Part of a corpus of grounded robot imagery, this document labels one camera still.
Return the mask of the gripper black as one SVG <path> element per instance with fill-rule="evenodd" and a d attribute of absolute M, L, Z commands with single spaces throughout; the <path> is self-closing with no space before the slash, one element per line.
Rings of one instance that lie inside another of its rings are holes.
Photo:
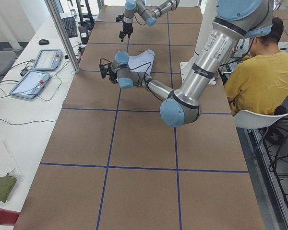
<path fill-rule="evenodd" d="M 132 23 L 123 23 L 122 31 L 120 31 L 120 34 L 119 34 L 120 41 L 123 42 L 124 37 L 126 35 L 128 36 L 128 38 L 130 38 L 132 33 L 133 33 Z"/>
<path fill-rule="evenodd" d="M 113 72 L 111 69 L 108 71 L 109 74 L 109 80 L 113 83 L 113 84 L 117 84 L 118 83 L 118 78 L 117 78 L 117 74 L 115 72 Z"/>

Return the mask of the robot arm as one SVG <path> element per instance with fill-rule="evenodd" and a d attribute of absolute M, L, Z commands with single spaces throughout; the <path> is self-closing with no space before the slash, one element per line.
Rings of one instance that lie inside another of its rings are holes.
<path fill-rule="evenodd" d="M 180 88 L 174 90 L 152 78 L 147 72 L 132 71 L 129 55 L 119 51 L 114 60 L 100 66 L 102 77 L 109 76 L 122 89 L 141 86 L 161 100 L 160 115 L 165 124 L 179 127 L 196 121 L 201 115 L 199 98 L 242 38 L 270 33 L 273 17 L 271 0 L 209 0 L 202 28 L 211 28 L 203 48 L 195 52 L 192 66 Z"/>
<path fill-rule="evenodd" d="M 156 20 L 168 11 L 174 11 L 177 9 L 180 1 L 179 0 L 167 0 L 161 5 L 153 8 L 152 10 L 147 9 L 144 0 L 127 0 L 125 2 L 124 14 L 116 17 L 116 22 L 122 22 L 123 27 L 120 31 L 119 38 L 123 42 L 124 37 L 131 37 L 133 33 L 133 18 L 136 13 L 145 21 L 148 26 L 153 26 Z"/>

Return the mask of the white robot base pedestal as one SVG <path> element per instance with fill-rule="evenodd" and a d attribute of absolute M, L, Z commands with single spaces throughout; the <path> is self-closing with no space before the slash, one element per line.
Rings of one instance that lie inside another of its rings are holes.
<path fill-rule="evenodd" d="M 213 30 L 212 21 L 216 17 L 216 3 L 217 0 L 208 0 L 206 2 L 205 10 L 203 12 L 203 20 L 201 23 L 199 35 L 194 49 L 194 55 L 190 58 L 188 62 L 180 63 L 180 73 L 182 82 L 185 82 L 185 79 L 190 69 L 192 68 L 193 63 L 197 59 L 198 55 L 200 54 L 201 50 L 203 49 L 204 45 L 208 40 L 208 37 L 210 36 Z"/>

